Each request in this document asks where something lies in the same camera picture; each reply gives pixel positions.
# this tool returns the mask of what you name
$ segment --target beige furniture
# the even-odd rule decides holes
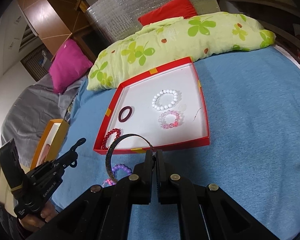
[[[27,173],[30,169],[21,165],[21,168]],[[13,195],[10,191],[10,187],[7,183],[7,180],[2,172],[0,167],[0,204],[4,205],[4,208],[14,217],[16,214],[13,211],[14,204],[13,204]]]

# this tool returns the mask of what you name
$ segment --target pink cushion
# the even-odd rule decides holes
[[[55,93],[63,93],[93,65],[74,40],[65,41],[58,49],[49,69]]]

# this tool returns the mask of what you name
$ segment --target blue blanket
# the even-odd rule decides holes
[[[280,239],[300,232],[300,70],[273,47],[231,52],[194,63],[210,125],[206,147],[165,152],[165,161],[193,183],[217,183]],[[92,150],[114,90],[91,92],[88,81],[74,104],[60,155],[79,138],[78,166],[67,168],[53,201],[65,208],[107,178],[105,156]],[[144,154],[114,155],[133,167]],[[133,206],[129,239],[179,239],[177,208]]]

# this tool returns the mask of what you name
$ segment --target gray blanket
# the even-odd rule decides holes
[[[41,135],[51,119],[64,118],[82,80],[63,94],[53,92],[50,74],[26,88],[8,112],[1,128],[1,144],[15,139],[20,163],[30,167]]]

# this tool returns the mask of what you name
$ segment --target silver rivet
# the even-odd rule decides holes
[[[219,189],[219,186],[217,184],[212,183],[212,184],[209,184],[209,189],[211,191],[217,191]]]
[[[93,185],[90,188],[90,191],[93,193],[99,192],[101,190],[101,186],[100,185]]]
[[[180,177],[180,175],[179,174],[172,174],[171,176],[170,176],[170,179],[172,179],[172,180],[179,180],[181,177]]]
[[[139,179],[139,176],[137,174],[131,174],[129,176],[129,180],[131,181],[135,181],[135,180],[138,180]]]

